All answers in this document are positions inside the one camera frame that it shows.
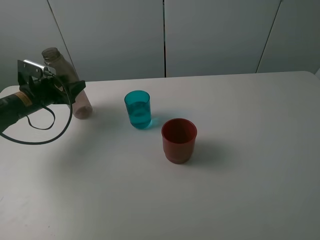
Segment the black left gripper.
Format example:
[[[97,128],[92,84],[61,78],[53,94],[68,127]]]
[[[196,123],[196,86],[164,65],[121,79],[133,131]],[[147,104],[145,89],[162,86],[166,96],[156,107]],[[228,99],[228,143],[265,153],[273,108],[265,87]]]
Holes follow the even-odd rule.
[[[73,100],[86,88],[84,80],[66,82],[62,77],[47,76],[33,79],[32,76],[18,75],[19,90],[31,98],[33,104],[49,106],[70,106]]]

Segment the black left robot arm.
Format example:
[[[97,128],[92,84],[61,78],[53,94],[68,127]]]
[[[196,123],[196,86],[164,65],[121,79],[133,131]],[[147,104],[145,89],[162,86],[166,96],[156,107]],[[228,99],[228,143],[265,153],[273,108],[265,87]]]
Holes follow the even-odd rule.
[[[72,106],[85,87],[85,81],[67,82],[65,75],[36,80],[30,77],[28,82],[22,82],[18,92],[0,99],[0,132],[3,133],[18,120],[28,118],[39,110],[46,110],[54,117],[54,112],[48,106]]]

